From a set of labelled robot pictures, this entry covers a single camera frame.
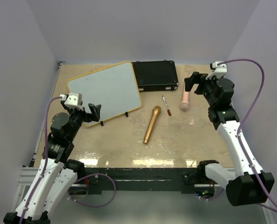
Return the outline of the yellow framed whiteboard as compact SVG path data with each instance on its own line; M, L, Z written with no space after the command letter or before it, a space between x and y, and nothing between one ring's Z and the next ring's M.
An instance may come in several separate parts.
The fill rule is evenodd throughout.
M92 127L142 106L134 68L130 61L81 75L67 81L69 92L82 94L82 106L101 105L98 122L84 123Z

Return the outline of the red white marker pen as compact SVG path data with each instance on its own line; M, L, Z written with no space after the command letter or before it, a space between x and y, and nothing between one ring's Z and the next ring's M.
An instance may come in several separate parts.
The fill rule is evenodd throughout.
M170 108L169 108L169 106L167 104L166 98L164 96L162 96L162 99L163 99L164 105L165 105L165 107L167 109L168 115L171 116L172 114L171 114Z

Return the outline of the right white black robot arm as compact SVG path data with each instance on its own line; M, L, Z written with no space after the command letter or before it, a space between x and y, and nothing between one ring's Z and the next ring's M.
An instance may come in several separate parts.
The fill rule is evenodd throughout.
M272 173L266 173L259 165L239 128L240 119L231 105L234 83L223 77L208 79L207 76L194 72L185 78L185 91L190 92L197 85L195 94L207 100L208 117L228 148L234 172L215 160L201 161L197 166L197 179L201 183L212 180L219 184L232 206L264 203L275 180Z

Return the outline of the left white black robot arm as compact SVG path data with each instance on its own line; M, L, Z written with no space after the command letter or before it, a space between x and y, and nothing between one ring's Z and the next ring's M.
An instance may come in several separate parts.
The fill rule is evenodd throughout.
M84 164L69 159L73 140L84 122L98 122L101 105L61 102L67 112L56 114L45 143L43 157L30 188L13 212L5 215L5 224L49 224L50 215L73 183L85 179Z

